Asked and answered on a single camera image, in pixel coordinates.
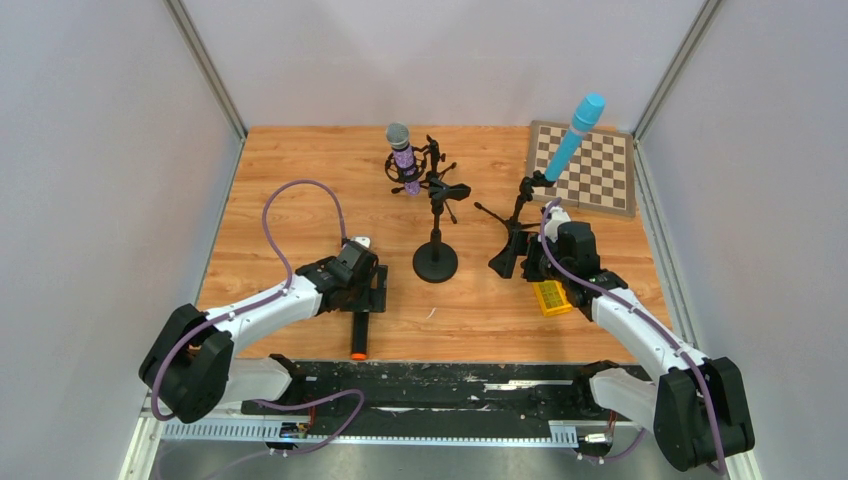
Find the round base microphone stand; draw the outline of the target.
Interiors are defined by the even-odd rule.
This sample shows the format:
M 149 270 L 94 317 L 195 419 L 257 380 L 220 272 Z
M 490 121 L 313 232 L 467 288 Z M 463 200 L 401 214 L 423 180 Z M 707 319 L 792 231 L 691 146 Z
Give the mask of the round base microphone stand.
M 440 220 L 448 200 L 461 201 L 470 193 L 471 187 L 464 183 L 448 185 L 437 178 L 430 181 L 428 197 L 433 214 L 433 227 L 430 240 L 415 251 L 412 260 L 414 272 L 421 280 L 443 283 L 457 272 L 458 256 L 450 245 L 442 241 Z

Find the black tripod clip stand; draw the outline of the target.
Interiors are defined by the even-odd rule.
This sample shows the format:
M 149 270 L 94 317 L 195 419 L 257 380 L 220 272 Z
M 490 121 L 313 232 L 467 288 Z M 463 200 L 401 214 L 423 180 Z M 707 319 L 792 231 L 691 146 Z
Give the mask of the black tripod clip stand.
M 524 231 L 527 228 L 533 227 L 533 224 L 530 223 L 522 223 L 520 221 L 520 214 L 524 206 L 533 200 L 534 190 L 535 188 L 549 188 L 554 187 L 556 185 L 555 180 L 548 180 L 545 175 L 539 171 L 534 171 L 531 175 L 525 176 L 519 183 L 518 186 L 518 194 L 516 196 L 516 200 L 514 203 L 512 214 L 509 218 L 502 218 L 493 211 L 487 209 L 479 202 L 474 202 L 474 207 L 478 210 L 481 210 L 491 217 L 498 220 L 507 230 L 508 232 L 508 240 L 507 245 L 512 242 L 513 237 L 521 231 Z

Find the tripod stand with shock mount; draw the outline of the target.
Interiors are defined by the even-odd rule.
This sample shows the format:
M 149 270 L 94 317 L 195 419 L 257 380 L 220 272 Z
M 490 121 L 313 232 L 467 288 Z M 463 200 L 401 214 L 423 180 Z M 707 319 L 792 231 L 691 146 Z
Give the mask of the tripod stand with shock mount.
M 427 190 L 434 179 L 442 180 L 445 174 L 457 166 L 456 162 L 439 169 L 440 162 L 446 160 L 446 155 L 441 152 L 439 142 L 426 136 L 427 144 L 423 147 L 410 145 L 408 150 L 412 153 L 413 162 L 410 166 L 399 166 L 395 160 L 397 150 L 393 149 L 388 154 L 384 164 L 386 177 L 397 187 L 391 189 L 392 194 L 405 192 L 411 195 L 408 185 L 417 184 L 418 192 Z

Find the purple glitter microphone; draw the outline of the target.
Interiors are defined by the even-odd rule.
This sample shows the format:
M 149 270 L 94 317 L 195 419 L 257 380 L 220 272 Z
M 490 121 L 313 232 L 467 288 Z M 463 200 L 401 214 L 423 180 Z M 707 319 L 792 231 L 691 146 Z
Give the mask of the purple glitter microphone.
M 394 122 L 387 126 L 385 137 L 391 152 L 384 170 L 387 178 L 398 184 L 392 192 L 397 194 L 403 191 L 410 196 L 417 196 L 421 191 L 423 167 L 410 143 L 409 129 L 402 123 Z

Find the blue toy microphone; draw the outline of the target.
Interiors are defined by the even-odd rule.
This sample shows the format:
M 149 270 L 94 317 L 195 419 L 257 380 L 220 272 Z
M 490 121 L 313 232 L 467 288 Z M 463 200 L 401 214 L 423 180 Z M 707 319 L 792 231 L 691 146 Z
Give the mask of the blue toy microphone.
M 544 172 L 546 184 L 555 183 L 560 178 L 585 136 L 598 124 L 605 107 L 606 100 L 598 93 L 589 93 L 580 101 L 559 147 Z

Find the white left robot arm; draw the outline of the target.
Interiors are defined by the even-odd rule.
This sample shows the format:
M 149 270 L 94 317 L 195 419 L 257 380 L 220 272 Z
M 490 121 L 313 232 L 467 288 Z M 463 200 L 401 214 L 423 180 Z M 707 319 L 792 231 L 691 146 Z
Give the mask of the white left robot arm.
M 295 322 L 343 311 L 382 313 L 388 268 L 367 238 L 347 241 L 335 256 L 296 269 L 251 297 L 206 311 L 176 308 L 139 368 L 150 388 L 153 416 L 194 423 L 221 405 L 281 399 L 294 367 L 280 355 L 241 352 Z

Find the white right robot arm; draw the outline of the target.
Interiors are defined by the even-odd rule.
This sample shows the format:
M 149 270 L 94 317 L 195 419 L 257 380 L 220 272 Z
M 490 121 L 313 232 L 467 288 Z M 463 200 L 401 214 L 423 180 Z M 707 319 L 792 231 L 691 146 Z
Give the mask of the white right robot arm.
M 489 266 L 509 278 L 553 280 L 567 301 L 612 334 L 647 373 L 640 380 L 610 362 L 596 362 L 583 382 L 588 400 L 650 432 L 671 466 L 687 471 L 750 451 L 755 434 L 744 381 L 729 358 L 711 359 L 683 342 L 639 302 L 627 283 L 600 265 L 586 222 L 557 221 L 554 236 L 508 222 L 504 248 Z

